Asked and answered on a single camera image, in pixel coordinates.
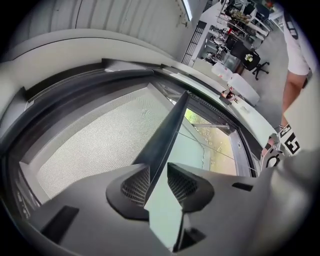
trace black office chair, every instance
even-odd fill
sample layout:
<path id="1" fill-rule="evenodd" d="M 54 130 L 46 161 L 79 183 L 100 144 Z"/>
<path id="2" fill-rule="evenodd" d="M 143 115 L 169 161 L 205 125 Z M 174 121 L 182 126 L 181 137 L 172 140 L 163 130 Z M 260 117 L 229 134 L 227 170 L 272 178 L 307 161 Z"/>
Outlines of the black office chair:
<path id="1" fill-rule="evenodd" d="M 235 42 L 235 44 L 233 45 L 233 48 L 230 51 L 230 54 L 232 56 L 237 57 L 243 63 L 244 67 L 247 70 L 251 71 L 255 68 L 255 70 L 252 72 L 252 74 L 255 75 L 256 80 L 259 80 L 258 74 L 260 71 L 265 72 L 266 74 L 269 74 L 269 72 L 264 70 L 263 67 L 266 64 L 270 65 L 270 63 L 266 61 L 263 64 L 259 64 L 259 62 L 261 60 L 259 55 L 254 50 L 249 50 L 248 48 L 246 48 L 244 46 L 243 42 L 241 42 L 241 41 Z M 252 58 L 253 58 L 252 61 L 246 60 L 247 54 L 252 55 Z"/>

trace white t-shirt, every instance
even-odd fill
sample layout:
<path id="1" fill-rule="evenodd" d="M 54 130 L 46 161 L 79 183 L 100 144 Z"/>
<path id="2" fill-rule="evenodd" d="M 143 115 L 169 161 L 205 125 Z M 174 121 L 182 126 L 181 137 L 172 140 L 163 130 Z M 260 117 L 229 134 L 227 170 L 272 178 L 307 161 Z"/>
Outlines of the white t-shirt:
<path id="1" fill-rule="evenodd" d="M 294 23 L 294 28 L 298 33 L 298 39 L 292 37 L 283 18 L 284 39 L 289 57 L 288 70 L 296 75 L 307 75 L 310 68 L 314 73 L 318 64 L 317 57 L 297 23 Z"/>

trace concrete floor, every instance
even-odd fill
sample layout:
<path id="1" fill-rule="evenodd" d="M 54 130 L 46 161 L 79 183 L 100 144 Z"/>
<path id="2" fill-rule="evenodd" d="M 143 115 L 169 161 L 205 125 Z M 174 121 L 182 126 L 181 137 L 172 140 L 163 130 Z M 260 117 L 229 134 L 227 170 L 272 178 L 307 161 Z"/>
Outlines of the concrete floor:
<path id="1" fill-rule="evenodd" d="M 244 70 L 242 77 L 255 89 L 260 101 L 255 109 L 276 128 L 281 122 L 282 96 L 288 72 L 288 54 L 284 34 L 276 27 L 269 33 L 263 44 L 256 51 L 261 64 L 269 62 L 265 69 L 269 74 L 260 72 L 259 80 L 252 71 Z"/>

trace black strap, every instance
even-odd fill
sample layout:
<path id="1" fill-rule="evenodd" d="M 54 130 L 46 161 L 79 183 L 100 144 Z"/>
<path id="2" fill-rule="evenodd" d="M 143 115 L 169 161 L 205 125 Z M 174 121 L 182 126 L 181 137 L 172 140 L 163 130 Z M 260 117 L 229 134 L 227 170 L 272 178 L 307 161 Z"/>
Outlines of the black strap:
<path id="1" fill-rule="evenodd" d="M 298 31 L 295 28 L 295 24 L 290 16 L 290 14 L 287 13 L 286 11 L 284 11 L 283 16 L 284 16 L 285 25 L 286 25 L 287 29 L 289 30 L 291 36 L 297 40 L 299 38 Z"/>

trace wire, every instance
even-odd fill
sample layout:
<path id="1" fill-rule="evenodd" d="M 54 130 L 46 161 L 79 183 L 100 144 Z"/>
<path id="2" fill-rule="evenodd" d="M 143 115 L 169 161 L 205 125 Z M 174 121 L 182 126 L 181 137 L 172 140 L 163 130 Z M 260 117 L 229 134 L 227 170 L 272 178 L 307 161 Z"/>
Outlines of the wire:
<path id="1" fill-rule="evenodd" d="M 182 133 L 180 133 L 180 132 L 178 132 L 178 131 L 176 131 L 176 133 L 178 133 L 178 134 L 180 134 L 180 135 L 182 135 L 182 136 L 185 136 L 185 137 L 187 137 L 188 139 L 193 140 L 193 141 L 195 141 L 195 142 L 197 142 L 197 143 L 199 143 L 199 144 L 201 144 L 201 145 L 203 145 L 203 146 L 205 146 L 205 147 L 207 147 L 207 148 L 209 148 L 209 149 L 211 149 L 211 150 L 213 150 L 213 151 L 215 151 L 215 152 L 218 152 L 219 154 L 224 155 L 225 157 L 230 158 L 230 159 L 232 159 L 233 161 L 235 161 L 234 158 L 232 158 L 232 157 L 230 157 L 230 156 L 228 156 L 228 155 L 226 155 L 226 154 L 224 154 L 224 153 L 219 152 L 218 150 L 210 147 L 209 145 L 203 144 L 203 143 L 199 142 L 198 140 L 195 140 L 194 138 L 191 138 L 191 137 L 189 137 L 189 136 L 187 136 L 187 135 L 185 135 L 185 134 L 182 134 Z M 240 163 L 238 163 L 238 162 L 237 162 L 237 164 L 240 165 L 240 166 L 242 166 L 242 167 L 249 168 L 249 169 L 255 171 L 256 173 L 261 173 L 260 170 L 253 169 L 253 168 L 251 168 L 250 166 L 243 165 L 243 164 L 240 164 Z"/>

